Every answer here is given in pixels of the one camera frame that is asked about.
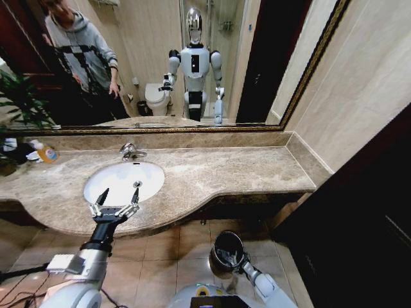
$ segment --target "humanoid robot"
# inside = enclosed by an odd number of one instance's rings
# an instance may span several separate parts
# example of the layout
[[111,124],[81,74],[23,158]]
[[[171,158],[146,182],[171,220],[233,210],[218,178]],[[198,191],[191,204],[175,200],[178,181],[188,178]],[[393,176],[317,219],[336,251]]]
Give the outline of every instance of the humanoid robot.
[[163,86],[159,88],[159,91],[173,90],[173,86],[177,81],[177,70],[181,64],[187,87],[187,92],[184,93],[184,102],[188,106],[188,115],[190,119],[200,121],[207,103],[207,93],[203,89],[209,71],[209,64],[211,64],[217,94],[214,106],[214,121],[216,124],[221,124],[223,121],[222,99],[224,97],[224,88],[221,87],[221,54],[218,51],[210,53],[201,44],[202,18],[200,10],[196,8],[189,9],[187,28],[190,43],[180,53],[177,50],[169,52],[169,72],[164,75]]
[[[46,299],[40,308],[100,308],[100,290],[107,270],[107,259],[112,254],[114,232],[119,224],[126,222],[139,210],[139,190],[137,186],[130,204],[125,207],[102,207],[109,189],[98,197],[95,204],[90,204],[96,228],[76,255],[56,255],[48,264],[49,273],[68,273],[67,279],[70,281]],[[229,295],[220,287],[196,284],[181,289],[168,308],[297,308],[269,274],[252,266],[246,254],[235,268],[246,274],[264,304],[244,296]]]

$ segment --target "marble countertop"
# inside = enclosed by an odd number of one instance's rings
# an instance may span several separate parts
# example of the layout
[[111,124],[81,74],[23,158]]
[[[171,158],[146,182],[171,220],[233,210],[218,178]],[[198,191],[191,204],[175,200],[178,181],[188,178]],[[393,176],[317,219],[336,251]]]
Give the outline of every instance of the marble countertop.
[[[223,194],[312,192],[315,184],[285,147],[145,150],[162,167],[161,190],[117,227],[116,235],[145,234],[191,214]],[[30,164],[0,179],[0,199],[19,200],[47,227],[91,235],[95,224],[83,187],[102,167],[121,162],[117,150],[62,151],[53,164]]]
[[170,117],[170,116],[147,116],[147,117],[129,117],[126,119],[114,120],[97,124],[96,126],[112,126],[112,127],[185,127],[198,126],[204,123],[186,119],[185,117]]

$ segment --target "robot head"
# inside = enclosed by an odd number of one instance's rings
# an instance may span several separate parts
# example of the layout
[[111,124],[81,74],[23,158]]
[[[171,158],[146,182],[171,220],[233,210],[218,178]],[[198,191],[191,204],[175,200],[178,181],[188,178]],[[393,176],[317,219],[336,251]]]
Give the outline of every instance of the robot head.
[[198,8],[190,8],[187,13],[187,28],[190,36],[190,42],[194,45],[200,43],[202,19]]

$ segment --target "black wire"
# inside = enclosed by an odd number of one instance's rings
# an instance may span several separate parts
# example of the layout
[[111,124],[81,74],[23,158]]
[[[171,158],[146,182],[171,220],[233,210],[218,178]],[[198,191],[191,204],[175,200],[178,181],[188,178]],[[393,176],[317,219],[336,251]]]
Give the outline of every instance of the black wire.
[[3,298],[0,300],[0,303],[1,303],[3,300],[5,300],[6,297],[7,297],[11,292],[13,292],[13,290],[14,290],[14,289],[23,281],[23,279],[25,279],[27,276],[28,276],[28,274],[25,275],[22,279],[20,279],[20,281],[19,281],[18,283],[16,283],[16,285],[13,286],[13,288],[12,288],[9,292],[7,292],[6,295],[3,296]]
[[46,295],[46,292],[41,293],[41,294],[39,294],[39,295],[35,295],[35,296],[33,296],[33,294],[31,294],[30,296],[26,296],[26,297],[20,298],[19,300],[17,300],[17,301],[15,301],[14,303],[12,303],[10,306],[7,306],[7,308],[14,307],[14,306],[18,305],[19,303],[22,303],[22,302],[24,302],[24,301],[26,301],[26,300],[29,300],[30,298],[40,298],[40,297],[44,297],[45,295]]
[[119,305],[119,304],[117,304],[117,303],[110,297],[110,295],[108,295],[107,292],[104,291],[103,289],[101,289],[101,292],[103,292],[104,295],[107,297],[107,299],[114,304],[114,308],[128,308],[126,305]]
[[[24,277],[19,281],[18,284],[20,284],[20,282],[22,282],[22,280],[23,280],[24,278],[26,278],[27,276],[28,276],[28,275],[24,276]],[[7,306],[7,308],[10,308],[10,307],[16,306],[17,304],[19,304],[19,303],[21,303],[21,302],[28,301],[28,300],[29,300],[29,302],[27,303],[28,306],[27,306],[27,304],[26,304],[25,307],[30,307],[33,302],[34,302],[34,304],[35,304],[35,307],[37,307],[36,298],[38,298],[38,297],[43,297],[43,296],[46,295],[46,293],[42,293],[42,294],[40,294],[40,295],[36,295],[36,293],[39,292],[39,290],[41,289],[42,286],[44,286],[44,284],[46,283],[46,281],[47,281],[47,279],[48,279],[49,277],[50,277],[50,274],[47,275],[46,279],[44,279],[44,281],[41,283],[41,285],[37,288],[37,290],[36,290],[34,293],[32,293],[32,292],[25,292],[25,291],[23,291],[23,292],[18,292],[18,293],[14,296],[14,298],[13,298],[12,300],[10,300],[8,303],[1,304],[0,307],[9,305],[9,306]],[[18,284],[16,284],[16,285],[13,287],[13,289],[11,289],[10,292],[8,292],[5,297],[3,297],[3,299],[2,299],[1,301],[3,301],[3,300],[15,289],[15,287],[17,287]],[[19,299],[19,300],[16,301],[16,302],[14,302],[14,301],[16,300],[16,298],[19,297],[19,295],[21,295],[21,294],[29,294],[29,296],[26,296],[26,297],[24,297],[24,298]]]

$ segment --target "label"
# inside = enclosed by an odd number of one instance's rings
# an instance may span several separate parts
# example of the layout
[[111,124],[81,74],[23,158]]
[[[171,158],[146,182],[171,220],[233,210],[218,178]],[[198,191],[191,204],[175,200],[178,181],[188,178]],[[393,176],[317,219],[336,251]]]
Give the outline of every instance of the label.
[[205,286],[199,287],[195,292],[195,296],[209,296],[209,295],[210,295],[210,291]]
[[50,160],[57,159],[57,153],[55,150],[47,149],[44,153],[46,154],[46,157]]

